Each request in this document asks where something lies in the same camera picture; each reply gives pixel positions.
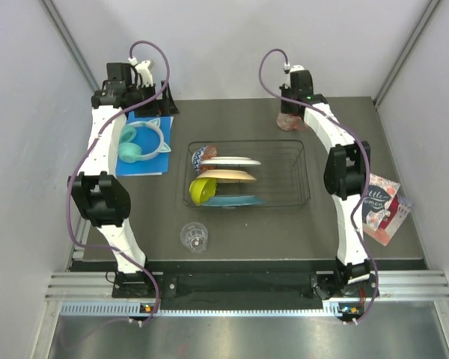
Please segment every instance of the yellow bowl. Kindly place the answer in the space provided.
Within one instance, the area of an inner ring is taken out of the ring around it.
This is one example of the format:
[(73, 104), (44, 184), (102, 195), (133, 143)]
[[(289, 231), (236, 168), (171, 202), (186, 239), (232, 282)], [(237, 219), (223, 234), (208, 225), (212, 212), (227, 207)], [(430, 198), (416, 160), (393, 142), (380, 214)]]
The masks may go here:
[(197, 178), (189, 185), (189, 193), (193, 202), (200, 205), (216, 193), (216, 178)]

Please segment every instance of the wire dish rack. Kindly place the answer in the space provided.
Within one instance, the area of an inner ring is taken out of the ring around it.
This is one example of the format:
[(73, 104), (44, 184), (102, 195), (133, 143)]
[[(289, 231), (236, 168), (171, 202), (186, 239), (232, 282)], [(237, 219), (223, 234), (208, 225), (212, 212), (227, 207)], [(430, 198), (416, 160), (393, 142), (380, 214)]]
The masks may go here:
[(191, 207), (197, 206), (189, 194), (189, 186), (198, 176), (193, 164), (193, 154), (203, 146), (213, 145), (218, 156), (249, 157), (261, 162), (259, 166), (220, 167), (239, 169), (254, 176), (256, 182), (218, 183), (215, 196), (254, 195), (264, 202), (259, 207), (304, 206), (310, 198), (305, 148), (297, 140), (205, 141), (192, 142), (186, 155), (186, 175), (183, 200)]

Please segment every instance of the plate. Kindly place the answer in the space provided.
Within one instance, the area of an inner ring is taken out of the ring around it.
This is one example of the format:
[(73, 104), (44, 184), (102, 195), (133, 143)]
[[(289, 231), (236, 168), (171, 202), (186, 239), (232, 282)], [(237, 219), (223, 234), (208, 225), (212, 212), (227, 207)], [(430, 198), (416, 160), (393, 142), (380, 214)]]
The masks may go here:
[(215, 196), (203, 202), (201, 205), (208, 207), (236, 207), (253, 206), (263, 203), (264, 201), (256, 196)]
[(259, 166), (261, 162), (246, 157), (213, 157), (201, 161), (202, 165), (214, 166)]
[(251, 174), (238, 170), (208, 170), (198, 176), (198, 178), (216, 178), (219, 182), (255, 182)]

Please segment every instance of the white plate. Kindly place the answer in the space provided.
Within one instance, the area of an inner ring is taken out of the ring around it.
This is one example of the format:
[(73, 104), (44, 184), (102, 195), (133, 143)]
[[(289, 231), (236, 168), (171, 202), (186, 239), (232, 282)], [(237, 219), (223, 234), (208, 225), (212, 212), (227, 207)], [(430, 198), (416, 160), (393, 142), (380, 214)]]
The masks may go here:
[(261, 162), (246, 157), (213, 157), (201, 161), (201, 165), (214, 166), (259, 166)]
[(250, 159), (249, 157), (227, 157), (227, 156), (216, 156), (211, 159)]

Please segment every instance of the tan plate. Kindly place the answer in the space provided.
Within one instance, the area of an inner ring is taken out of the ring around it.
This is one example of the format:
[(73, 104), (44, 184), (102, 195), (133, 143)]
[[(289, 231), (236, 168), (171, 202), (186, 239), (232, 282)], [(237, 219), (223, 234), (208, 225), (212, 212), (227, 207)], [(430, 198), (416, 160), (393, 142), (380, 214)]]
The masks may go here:
[(245, 171), (237, 170), (208, 170), (198, 176), (198, 178), (216, 178), (219, 182), (254, 182), (256, 179)]

